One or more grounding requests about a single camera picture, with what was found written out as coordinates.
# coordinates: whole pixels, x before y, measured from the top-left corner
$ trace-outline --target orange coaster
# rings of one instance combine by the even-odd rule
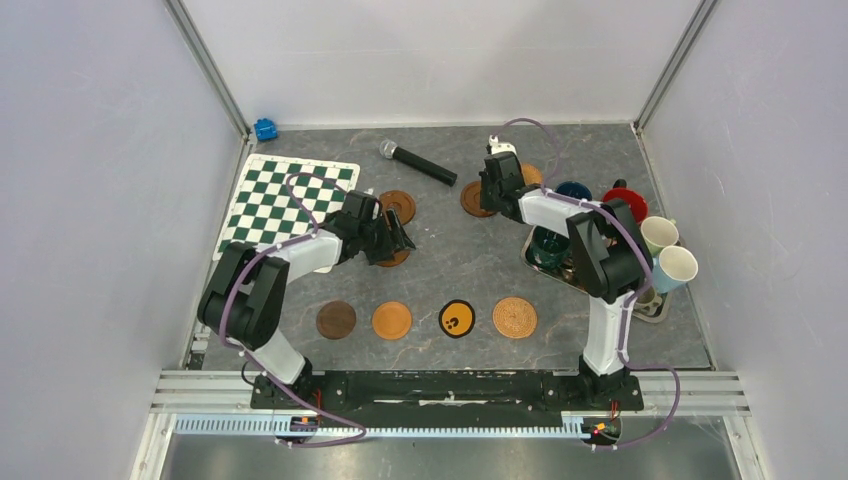
[[[492,313],[495,328],[507,338],[527,338],[538,324],[536,309],[519,297],[507,297],[495,305]]]
[[[530,165],[529,163],[521,164],[521,175],[524,177],[524,183],[526,185],[532,185],[534,183],[541,183],[545,180],[545,177],[542,175],[542,172],[539,171],[538,168]]]
[[[451,300],[439,312],[439,326],[451,338],[462,338],[471,333],[474,320],[474,308],[465,300]]]
[[[400,302],[386,302],[371,317],[374,332],[386,340],[397,340],[412,328],[412,313]]]
[[[480,192],[482,188],[483,184],[480,180],[469,183],[462,189],[462,193],[459,197],[459,203],[462,205],[463,210],[468,212],[469,215],[474,215],[479,218],[491,217],[498,212],[489,212],[480,207]]]
[[[407,257],[409,257],[409,250],[401,250],[398,253],[396,253],[392,257],[391,260],[386,260],[384,262],[377,262],[377,265],[379,265],[381,267],[397,267],[398,265],[403,263],[404,260],[407,259]]]

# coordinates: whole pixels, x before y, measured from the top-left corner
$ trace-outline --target white wall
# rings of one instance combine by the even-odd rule
[[[847,16],[839,0],[720,3],[646,131],[777,479],[845,475]]]
[[[0,22],[0,478],[127,478],[239,140],[160,1]]]
[[[247,120],[634,119],[697,0],[186,0]]]

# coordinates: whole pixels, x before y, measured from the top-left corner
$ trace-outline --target wooden coaster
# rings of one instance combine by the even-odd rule
[[[371,325],[380,338],[397,340],[412,328],[412,313],[400,302],[387,302],[374,310]]]
[[[339,340],[350,335],[356,326],[356,311],[346,302],[330,302],[318,311],[315,326],[323,337]]]
[[[406,225],[415,216],[415,200],[406,192],[390,190],[380,195],[383,210],[394,209],[398,214],[401,225]]]
[[[386,260],[385,262],[377,262],[377,265],[381,267],[397,267],[401,263],[403,263],[407,258],[409,258],[409,250],[401,250],[392,257],[391,260]]]
[[[480,208],[480,192],[483,188],[483,184],[480,183],[480,180],[476,182],[471,182],[462,189],[462,194],[459,197],[459,203],[462,204],[462,208],[468,212],[469,215],[474,215],[475,217],[491,217],[497,212],[489,212]]]
[[[492,313],[495,328],[507,338],[527,338],[538,324],[536,309],[519,297],[507,297],[495,305]]]
[[[539,171],[538,168],[530,165],[529,163],[521,164],[521,175],[524,177],[525,185],[532,185],[534,183],[542,184],[545,180],[545,177],[542,175],[542,172]]]

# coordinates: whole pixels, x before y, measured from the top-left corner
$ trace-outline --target blue object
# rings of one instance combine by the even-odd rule
[[[260,142],[277,138],[277,127],[274,122],[267,118],[260,118],[253,124],[253,131],[256,132],[256,139]]]
[[[662,252],[660,252],[659,257],[654,257],[654,290],[656,290],[659,294],[668,293],[675,288],[686,285],[690,280],[695,278],[695,275],[698,274],[698,261],[695,259],[695,256],[692,255],[692,252],[681,247],[666,247],[663,251],[669,248],[679,249],[679,252],[683,252],[679,254],[682,255],[683,258],[680,258],[678,255],[678,258],[676,259],[668,259],[668,262],[673,264],[673,273],[670,274],[665,271],[662,266],[660,266]],[[675,278],[673,275],[682,275],[683,278]]]
[[[576,198],[578,200],[591,200],[592,192],[589,187],[580,182],[562,182],[556,188],[556,192],[566,197]]]

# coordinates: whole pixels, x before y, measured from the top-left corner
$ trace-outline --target blue bowl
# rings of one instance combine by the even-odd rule
[[[578,200],[591,200],[592,192],[589,187],[580,182],[562,182],[555,190],[560,195]]]

